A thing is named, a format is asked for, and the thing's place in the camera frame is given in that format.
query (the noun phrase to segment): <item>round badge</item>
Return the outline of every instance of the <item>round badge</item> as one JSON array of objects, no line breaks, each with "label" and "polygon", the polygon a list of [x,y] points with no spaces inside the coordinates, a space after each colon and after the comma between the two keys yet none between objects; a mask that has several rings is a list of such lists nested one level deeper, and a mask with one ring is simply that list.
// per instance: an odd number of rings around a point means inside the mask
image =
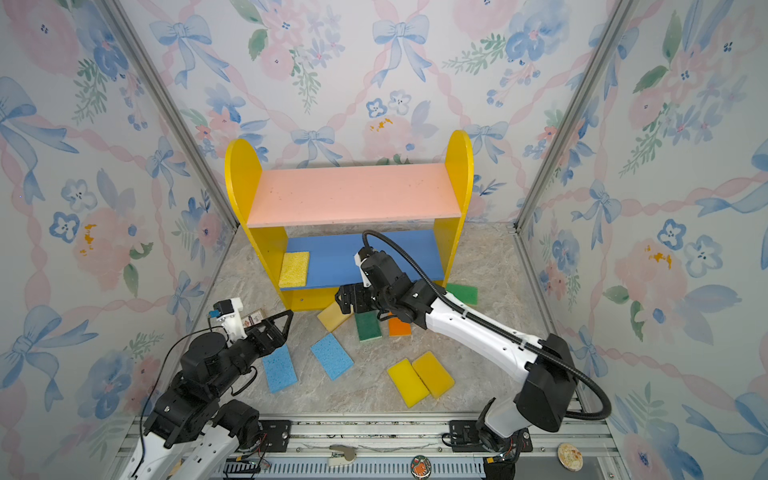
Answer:
[{"label": "round badge", "polygon": [[570,443],[561,443],[558,447],[558,458],[565,468],[572,472],[578,472],[584,466],[581,452]]},{"label": "round badge", "polygon": [[411,475],[413,478],[429,478],[432,474],[432,463],[424,455],[417,455],[411,460]]}]

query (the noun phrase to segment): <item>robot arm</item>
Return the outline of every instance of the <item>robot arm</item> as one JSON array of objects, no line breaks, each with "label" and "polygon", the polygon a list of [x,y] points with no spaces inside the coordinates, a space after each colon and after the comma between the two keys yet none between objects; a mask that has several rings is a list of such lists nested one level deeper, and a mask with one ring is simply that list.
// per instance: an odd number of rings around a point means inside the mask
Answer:
[{"label": "robot arm", "polygon": [[[181,356],[181,371],[155,402],[121,480],[165,480],[188,449],[194,449],[191,461],[181,466],[177,477],[209,478],[236,449],[255,448],[266,439],[257,410],[238,400],[220,407],[219,398],[241,376],[253,372],[234,395],[256,379],[251,364],[285,344],[293,312],[286,310],[243,328],[239,298],[217,302],[214,309],[210,318],[221,322],[226,337],[211,330],[190,342]],[[284,316],[281,331],[274,321]],[[213,426],[205,432],[205,442],[196,442],[211,419]]]},{"label": "robot arm", "polygon": [[[390,255],[368,245],[366,235],[390,245],[422,279],[412,282]],[[518,332],[466,306],[432,283],[405,251],[378,232],[367,230],[363,243],[365,246],[355,255],[363,281],[339,288],[336,302],[342,312],[379,310],[449,336],[491,360],[523,385],[514,398],[492,400],[481,414],[478,433],[488,450],[498,451],[509,445],[514,432],[531,424],[556,432],[565,416],[599,420],[611,414],[607,396],[574,367],[568,344],[562,338],[551,334],[540,339]],[[601,412],[567,412],[577,379],[603,400]]]}]

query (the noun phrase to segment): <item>yellow sponge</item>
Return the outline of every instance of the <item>yellow sponge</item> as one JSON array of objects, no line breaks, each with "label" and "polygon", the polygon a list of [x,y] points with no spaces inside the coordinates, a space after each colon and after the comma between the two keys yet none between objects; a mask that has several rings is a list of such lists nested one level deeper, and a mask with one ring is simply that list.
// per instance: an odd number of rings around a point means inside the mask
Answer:
[{"label": "yellow sponge", "polygon": [[349,313],[341,313],[339,304],[336,302],[331,303],[325,310],[317,314],[317,318],[326,327],[326,330],[332,332],[337,326],[344,323],[344,320],[352,316],[352,310]]},{"label": "yellow sponge", "polygon": [[422,382],[419,376],[416,375],[416,371],[408,359],[404,359],[400,363],[395,364],[395,366],[389,367],[387,373],[400,391],[400,395],[405,400],[408,408],[421,402],[429,395],[429,390],[424,386],[424,382]]},{"label": "yellow sponge", "polygon": [[414,360],[413,369],[427,385],[429,393],[436,399],[448,392],[455,384],[451,374],[438,362],[432,352],[427,352]]},{"label": "yellow sponge", "polygon": [[280,288],[292,288],[306,285],[306,271],[310,267],[310,252],[290,252],[283,254],[283,266],[280,268]]}]

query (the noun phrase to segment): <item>blue shelf board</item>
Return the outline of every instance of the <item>blue shelf board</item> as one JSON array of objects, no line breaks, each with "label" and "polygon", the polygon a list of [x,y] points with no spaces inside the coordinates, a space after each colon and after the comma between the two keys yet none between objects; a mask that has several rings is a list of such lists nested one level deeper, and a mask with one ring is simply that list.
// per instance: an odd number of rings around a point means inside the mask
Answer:
[{"label": "blue shelf board", "polygon": [[[384,233],[413,257],[430,280],[443,280],[440,254],[437,250],[435,233],[432,230],[411,230]],[[411,281],[419,275],[386,243],[368,236],[371,247],[384,250],[395,260]],[[355,254],[362,248],[362,235],[329,235],[324,237],[298,237],[288,239],[287,252],[310,252],[310,266],[306,275],[306,286],[282,288],[281,290],[303,290],[327,288],[362,282],[360,268],[355,265]]]}]

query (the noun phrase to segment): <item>wire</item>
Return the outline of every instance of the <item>wire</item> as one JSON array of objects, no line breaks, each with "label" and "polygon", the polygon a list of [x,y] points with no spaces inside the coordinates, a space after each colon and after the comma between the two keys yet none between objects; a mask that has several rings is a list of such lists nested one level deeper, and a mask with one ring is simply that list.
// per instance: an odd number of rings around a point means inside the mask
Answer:
[{"label": "wire", "polygon": [[[516,463],[518,461],[518,458],[520,458],[520,452],[523,449],[523,429],[518,430],[517,439],[515,440],[515,454],[510,458],[509,460],[506,460],[506,462],[512,462]],[[512,442],[509,443],[509,450],[512,450]]]},{"label": "wire", "polygon": [[154,385],[152,385],[152,390],[150,390],[150,392],[149,392],[149,396],[147,397],[147,401],[144,402],[144,407],[142,407],[141,412],[139,413],[139,439],[141,439],[141,459],[139,459],[138,465],[136,465],[136,469],[131,474],[131,477],[135,477],[136,476],[136,473],[139,471],[139,468],[141,468],[141,464],[144,463],[144,457],[147,454],[147,446],[144,444],[144,432],[142,431],[143,430],[142,425],[144,424],[144,411],[147,409],[147,406],[149,405],[149,401],[152,398],[152,395],[154,394],[155,389],[157,389],[157,384],[160,382],[160,376],[163,374],[163,367],[165,367],[165,363],[168,360],[168,356],[170,355],[170,352],[173,351],[173,349],[174,349],[174,347],[176,345],[181,343],[181,340],[186,339],[186,338],[188,338],[188,337],[190,337],[192,335],[196,335],[198,333],[205,333],[205,332],[209,332],[209,331],[212,332],[214,328],[219,329],[219,328],[223,328],[223,327],[221,325],[217,325],[215,327],[211,327],[210,330],[209,329],[202,329],[202,330],[198,330],[196,332],[188,333],[187,335],[182,336],[181,338],[179,338],[179,340],[177,340],[176,343],[171,345],[170,348],[168,349],[168,353],[165,354],[165,358],[163,359],[163,362],[160,365],[160,371],[157,372],[157,379],[154,381]]},{"label": "wire", "polygon": [[440,437],[442,444],[445,445],[446,447],[451,447],[452,449],[455,447],[479,447],[480,445],[482,445],[482,443],[480,442],[468,442],[468,443],[462,443],[462,444],[458,444],[454,442],[446,442],[445,441],[446,436],[451,437],[451,440],[455,440],[458,438],[458,435],[446,432],[446,433],[443,433]]},{"label": "wire", "polygon": [[[445,295],[440,292],[437,286],[429,279],[427,274],[424,273],[424,270],[422,270],[422,268],[416,263],[416,261],[413,258],[411,258],[411,256],[408,255],[408,253],[405,250],[403,250],[400,247],[400,245],[393,242],[391,239],[389,239],[386,235],[382,233],[379,233],[375,230],[365,230],[362,232],[362,244],[368,248],[370,248],[370,245],[368,244],[368,238],[367,238],[368,235],[376,237],[382,242],[392,247],[395,252],[399,253],[400,256],[403,259],[405,259],[406,262],[408,262],[409,265],[412,266],[414,270],[416,270],[419,276],[424,279],[427,285],[429,285],[432,291],[435,292],[435,295],[437,295],[437,297],[443,303],[451,307],[451,309],[456,311],[457,313],[464,314],[465,309],[456,305],[451,300],[448,300],[448,298],[446,298]],[[472,320],[473,322],[477,323],[478,325],[484,326],[485,328],[491,330],[492,332],[497,333],[498,335],[503,336],[508,340],[511,340],[513,343],[516,343],[518,345],[523,344],[523,340],[520,337],[506,331],[505,329],[502,329],[499,326],[494,325],[493,323],[490,323],[488,320],[480,318],[479,316],[475,315],[472,312],[467,312],[466,317]],[[580,420],[605,420],[611,415],[611,401],[608,398],[608,395],[605,394],[603,389],[600,388],[600,386],[597,383],[595,383],[594,380],[586,376],[581,370],[577,369],[574,366],[568,365],[562,359],[559,359],[558,357],[550,354],[549,352],[545,352],[543,349],[540,349],[537,346],[533,346],[530,343],[525,343],[525,349],[535,353],[537,356],[540,356],[546,359],[547,361],[559,366],[563,370],[569,372],[574,377],[581,380],[600,399],[600,403],[602,404],[602,410],[600,410],[599,412],[589,413],[589,412],[574,412],[571,410],[567,410],[565,412],[566,417],[568,417],[569,419],[580,419]]]}]

